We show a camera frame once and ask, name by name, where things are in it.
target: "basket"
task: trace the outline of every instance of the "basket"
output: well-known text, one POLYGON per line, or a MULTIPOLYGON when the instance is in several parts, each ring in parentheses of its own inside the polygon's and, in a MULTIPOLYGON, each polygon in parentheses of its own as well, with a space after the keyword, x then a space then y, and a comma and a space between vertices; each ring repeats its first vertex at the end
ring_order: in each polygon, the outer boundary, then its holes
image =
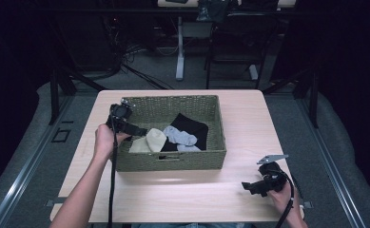
POLYGON ((128 122, 139 127, 164 130, 179 113, 208 126, 206 150, 128 153, 131 142, 122 142, 117 153, 116 170, 163 171, 221 169, 226 154, 223 123, 218 96, 125 97, 135 104, 128 122))

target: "person's right arm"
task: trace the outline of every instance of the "person's right arm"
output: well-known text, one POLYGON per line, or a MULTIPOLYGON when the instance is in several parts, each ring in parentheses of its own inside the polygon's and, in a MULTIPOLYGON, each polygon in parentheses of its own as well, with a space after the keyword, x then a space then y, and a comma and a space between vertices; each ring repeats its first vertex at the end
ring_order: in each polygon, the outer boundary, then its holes
MULTIPOLYGON (((288 213, 288 216, 286 217, 286 222, 288 223, 289 227, 291 228, 307 228, 308 225, 303 220, 301 211, 300 211, 300 200, 297 194, 297 191, 295 191, 294 196, 294 202, 292 204, 292 208, 288 213)), ((289 199, 291 197, 291 185, 289 182, 287 182, 284 185, 284 188, 280 192, 276 192, 274 190, 268 191, 267 195, 273 199, 274 205, 276 206, 277 211, 279 211, 281 214, 285 210, 286 205, 289 202, 289 199)))

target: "gray carpet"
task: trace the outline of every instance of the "gray carpet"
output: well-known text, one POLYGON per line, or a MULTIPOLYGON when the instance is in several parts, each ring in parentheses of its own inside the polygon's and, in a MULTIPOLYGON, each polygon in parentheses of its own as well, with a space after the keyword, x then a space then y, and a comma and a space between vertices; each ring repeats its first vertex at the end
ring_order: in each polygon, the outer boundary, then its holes
MULTIPOLYGON (((203 48, 187 47, 185 60, 185 79, 177 82, 176 54, 163 56, 158 53, 142 51, 132 56, 129 63, 137 70, 158 77, 176 89, 204 88, 205 72, 203 48)), ((275 54, 269 55, 272 65, 275 54)), ((264 72, 269 75, 270 67, 264 72)), ((134 74, 123 70, 110 78, 97 81, 111 89, 152 89, 134 74)), ((69 130, 66 142, 49 142, 44 148, 44 156, 36 168, 29 185, 23 192, 12 213, 5 222, 6 227, 46 227, 49 226, 51 207, 45 206, 47 200, 57 197, 69 163, 85 127, 89 112, 96 98, 96 91, 81 82, 75 82, 78 93, 56 126, 60 130, 69 130)), ((250 82, 236 86, 249 86, 250 82)), ((269 86, 263 78, 262 87, 269 86)), ((288 154, 288 164, 293 176, 301 187, 304 200, 312 201, 314 208, 305 210, 305 219, 310 227, 351 227, 348 216, 342 208, 334 185, 328 177, 320 149, 304 119, 304 111, 299 105, 302 101, 294 100, 289 91, 292 86, 282 89, 277 95, 265 96, 273 123, 279 135, 283 152, 288 154)), ((46 134, 50 116, 49 85, 38 90, 40 104, 24 139, 0 180, 0 204, 11 188, 18 173, 25 165, 38 143, 46 134)), ((348 139, 341 121, 331 105, 320 96, 318 121, 320 132, 335 160, 351 196, 357 204, 366 227, 370 227, 370 187, 365 183, 360 170, 354 164, 354 149, 348 139)), ((274 227, 275 223, 259 223, 258 227, 274 227)))

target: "table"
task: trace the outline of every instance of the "table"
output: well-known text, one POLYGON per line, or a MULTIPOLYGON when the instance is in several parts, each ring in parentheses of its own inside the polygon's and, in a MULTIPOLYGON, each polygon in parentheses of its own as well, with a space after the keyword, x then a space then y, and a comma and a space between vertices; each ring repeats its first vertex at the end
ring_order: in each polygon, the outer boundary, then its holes
MULTIPOLYGON (((296 0, 279 0, 279 9, 290 9, 295 6, 296 0)), ((158 0, 158 7, 160 8, 197 8, 199 6, 198 0, 188 0, 185 4, 183 3, 172 3, 166 0, 158 0)), ((182 81, 184 79, 185 69, 185 54, 184 54, 184 42, 183 42, 183 21, 182 17, 178 18, 178 64, 176 65, 176 80, 182 81)), ((256 79, 257 72, 255 66, 250 68, 252 79, 256 79)))
MULTIPOLYGON (((92 157, 97 126, 110 105, 122 97, 218 95, 227 153, 221 170, 118 172, 114 222, 247 222, 276 221, 270 198, 251 195, 242 181, 262 179, 256 164, 282 148, 264 97, 259 90, 104 90, 95 101, 87 125, 59 193, 65 198, 82 177, 92 157)), ((278 161, 289 174, 285 160, 278 161)), ((101 179, 89 222, 107 222, 111 162, 101 179)), ((61 204, 55 204, 53 219, 61 204)))

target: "hand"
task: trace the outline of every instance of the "hand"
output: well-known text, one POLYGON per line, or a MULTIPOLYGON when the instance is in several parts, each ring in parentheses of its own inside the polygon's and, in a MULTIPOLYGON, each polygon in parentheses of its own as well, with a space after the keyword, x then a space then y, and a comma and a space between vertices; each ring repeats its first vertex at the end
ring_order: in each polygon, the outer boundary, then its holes
MULTIPOLYGON (((288 216, 286 217, 286 221, 292 228, 308 227, 301 216, 300 200, 296 189, 294 193, 294 202, 292 204, 291 210, 288 213, 288 216)), ((271 190, 267 192, 267 195, 273 200, 277 211, 282 214, 291 198, 291 185, 289 184, 289 182, 286 182, 282 191, 276 192, 274 190, 271 190)))
MULTIPOLYGON (((113 132, 106 124, 100 124, 98 129, 95 131, 95 136, 94 157, 100 157, 107 160, 113 151, 113 132)), ((115 137, 117 137, 117 143, 120 144, 125 138, 130 137, 130 135, 126 133, 118 133, 115 137)))

